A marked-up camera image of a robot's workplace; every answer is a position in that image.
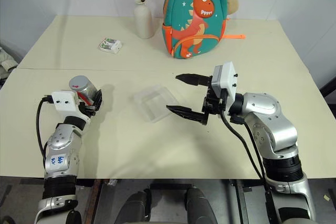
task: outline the backpack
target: backpack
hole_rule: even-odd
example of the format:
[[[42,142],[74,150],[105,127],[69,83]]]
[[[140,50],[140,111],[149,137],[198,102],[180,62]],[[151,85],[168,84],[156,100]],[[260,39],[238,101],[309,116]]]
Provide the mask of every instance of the backpack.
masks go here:
[[[165,0],[163,15],[168,52],[187,59],[210,51],[222,39],[227,0]]]

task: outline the dinosaur print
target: dinosaur print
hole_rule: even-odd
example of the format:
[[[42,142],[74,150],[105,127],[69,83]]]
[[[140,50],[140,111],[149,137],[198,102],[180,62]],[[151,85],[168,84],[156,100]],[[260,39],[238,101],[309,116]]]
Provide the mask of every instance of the dinosaur print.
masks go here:
[[[175,39],[181,40],[190,36],[204,35],[205,29],[208,27],[204,19],[211,17],[215,12],[214,3],[211,0],[193,0],[190,6],[193,7],[193,10],[189,10],[192,19],[188,19],[188,24],[185,25],[185,28],[181,27],[181,30],[172,30],[172,37]],[[181,57],[190,58],[193,53],[199,53],[202,40],[197,38],[182,42]],[[190,52],[189,49],[192,46],[194,46],[194,49],[193,52]]]

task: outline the clear plastic container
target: clear plastic container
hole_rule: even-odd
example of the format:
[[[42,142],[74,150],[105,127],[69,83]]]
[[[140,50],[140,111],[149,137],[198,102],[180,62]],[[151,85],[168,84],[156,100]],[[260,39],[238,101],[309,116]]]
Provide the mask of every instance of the clear plastic container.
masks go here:
[[[178,105],[173,94],[161,85],[155,85],[134,95],[134,101],[147,121],[155,123],[171,114],[166,105]]]

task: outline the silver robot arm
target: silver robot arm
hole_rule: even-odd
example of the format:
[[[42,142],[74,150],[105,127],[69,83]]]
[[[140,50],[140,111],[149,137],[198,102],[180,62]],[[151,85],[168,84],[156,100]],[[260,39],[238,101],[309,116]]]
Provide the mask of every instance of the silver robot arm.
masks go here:
[[[293,220],[296,224],[315,223],[308,180],[298,156],[297,130],[282,114],[280,103],[274,97],[265,93],[236,93],[237,77],[232,62],[216,66],[210,77],[189,73],[176,76],[190,85],[207,86],[203,113],[183,106],[168,105],[167,108],[202,124],[207,124],[209,114],[219,114],[236,136],[239,134],[228,124],[225,115],[231,116],[233,123],[246,125],[266,170],[264,183],[270,223],[288,224]],[[250,156],[246,143],[244,146]]]
[[[51,94],[56,110],[64,117],[47,142],[43,199],[38,204],[35,224],[81,223],[77,206],[76,179],[83,132],[101,104],[101,91],[83,76],[74,77],[80,91],[56,91]]]
[[[277,218],[278,223],[290,218],[315,220],[308,180],[298,155],[297,130],[282,114],[279,101],[265,93],[236,94],[229,112],[244,119],[263,158],[269,217]]]

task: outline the tabletop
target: tabletop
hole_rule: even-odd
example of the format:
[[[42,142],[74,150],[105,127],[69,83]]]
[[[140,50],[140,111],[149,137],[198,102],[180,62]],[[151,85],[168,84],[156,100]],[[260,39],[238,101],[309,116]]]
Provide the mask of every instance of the tabletop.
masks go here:
[[[161,20],[155,22],[159,27]],[[209,116],[207,126],[174,114],[150,123],[133,98],[160,84],[180,105],[201,111],[206,88],[175,76],[210,76],[216,65],[232,61],[237,92],[265,92],[279,100],[298,130],[308,177],[336,177],[336,121],[279,22],[232,19],[226,34],[246,39],[224,39],[206,54],[179,60],[167,53],[159,28],[143,40],[131,18],[57,16],[0,90],[0,175],[43,177],[35,133],[38,103],[85,75],[102,89],[103,105],[83,137],[79,178],[257,178],[240,141],[217,116]],[[100,51],[104,37],[121,40],[120,52]],[[45,104],[43,142],[59,122],[54,106]],[[233,127],[252,150],[245,128]]]

